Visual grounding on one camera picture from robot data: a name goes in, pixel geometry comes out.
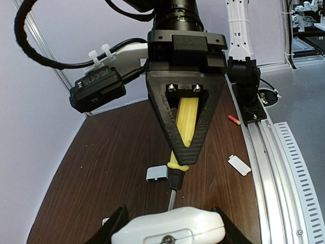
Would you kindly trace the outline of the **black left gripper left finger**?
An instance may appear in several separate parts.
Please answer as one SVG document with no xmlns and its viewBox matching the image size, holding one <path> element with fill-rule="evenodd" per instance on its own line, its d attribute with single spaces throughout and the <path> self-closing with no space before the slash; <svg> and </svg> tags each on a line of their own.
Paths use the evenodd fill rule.
<svg viewBox="0 0 325 244">
<path fill-rule="evenodd" d="M 129 223 L 129 212 L 126 205 L 117 208 L 106 223 L 92 236 L 87 244 L 112 243 L 112 236 Z"/>
</svg>

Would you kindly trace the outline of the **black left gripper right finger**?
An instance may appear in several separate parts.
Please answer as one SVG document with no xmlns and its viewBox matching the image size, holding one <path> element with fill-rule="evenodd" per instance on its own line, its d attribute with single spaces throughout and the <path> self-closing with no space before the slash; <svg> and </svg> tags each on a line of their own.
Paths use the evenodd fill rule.
<svg viewBox="0 0 325 244">
<path fill-rule="evenodd" d="M 232 222 L 232 220 L 225 214 L 225 212 L 219 207 L 211 208 L 212 212 L 220 214 L 224 227 L 225 237 L 220 243 L 230 244 L 251 244 L 251 241 L 247 239 L 239 228 Z"/>
</svg>

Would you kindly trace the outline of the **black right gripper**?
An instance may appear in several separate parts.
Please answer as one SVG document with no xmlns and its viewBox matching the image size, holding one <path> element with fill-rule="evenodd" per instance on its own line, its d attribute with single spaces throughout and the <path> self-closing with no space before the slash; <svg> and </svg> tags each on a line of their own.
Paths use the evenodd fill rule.
<svg viewBox="0 0 325 244">
<path fill-rule="evenodd" d="M 219 102 L 227 63 L 225 36 L 189 30 L 152 30 L 148 33 L 150 62 L 168 64 L 172 69 L 190 71 L 148 71 L 149 98 L 164 135 L 180 165 L 194 165 L 199 159 Z M 171 112 L 169 100 L 199 98 L 200 116 L 195 119 L 192 143 L 185 146 Z"/>
</svg>

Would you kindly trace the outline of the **small white remote control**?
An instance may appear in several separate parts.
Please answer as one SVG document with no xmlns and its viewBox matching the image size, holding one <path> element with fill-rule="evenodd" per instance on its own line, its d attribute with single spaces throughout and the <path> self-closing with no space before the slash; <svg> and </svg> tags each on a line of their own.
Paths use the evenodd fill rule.
<svg viewBox="0 0 325 244">
<path fill-rule="evenodd" d="M 132 219 L 110 238 L 111 243 L 219 243 L 225 237 L 221 215 L 194 207 Z"/>
</svg>

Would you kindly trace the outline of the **small white battery cover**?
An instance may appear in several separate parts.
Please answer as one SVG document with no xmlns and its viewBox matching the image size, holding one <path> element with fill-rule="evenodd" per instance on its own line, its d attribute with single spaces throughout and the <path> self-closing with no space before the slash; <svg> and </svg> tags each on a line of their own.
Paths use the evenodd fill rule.
<svg viewBox="0 0 325 244">
<path fill-rule="evenodd" d="M 246 176 L 248 173 L 251 172 L 251 168 L 236 155 L 230 155 L 228 163 L 234 169 L 236 169 L 242 176 Z"/>
</svg>

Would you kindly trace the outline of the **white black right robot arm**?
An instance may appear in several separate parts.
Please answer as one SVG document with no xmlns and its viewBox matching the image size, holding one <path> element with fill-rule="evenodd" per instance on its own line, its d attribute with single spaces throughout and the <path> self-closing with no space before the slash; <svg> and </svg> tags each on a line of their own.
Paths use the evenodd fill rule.
<svg viewBox="0 0 325 244">
<path fill-rule="evenodd" d="M 147 22 L 145 78 L 127 91 L 148 98 L 179 165 L 197 162 L 226 80 L 239 103 L 256 101 L 259 72 L 247 54 L 225 55 L 247 41 L 228 40 L 212 26 L 216 13 L 196 1 L 129 1 L 134 22 Z"/>
</svg>

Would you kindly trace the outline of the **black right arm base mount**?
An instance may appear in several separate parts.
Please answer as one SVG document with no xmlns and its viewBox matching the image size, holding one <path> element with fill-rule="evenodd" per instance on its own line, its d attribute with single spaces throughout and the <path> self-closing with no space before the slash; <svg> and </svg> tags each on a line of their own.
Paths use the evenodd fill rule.
<svg viewBox="0 0 325 244">
<path fill-rule="evenodd" d="M 227 76 L 232 84 L 243 123 L 247 125 L 266 119 L 266 112 L 258 96 L 261 71 L 256 60 L 249 57 L 244 60 L 229 57 L 227 67 Z"/>
</svg>

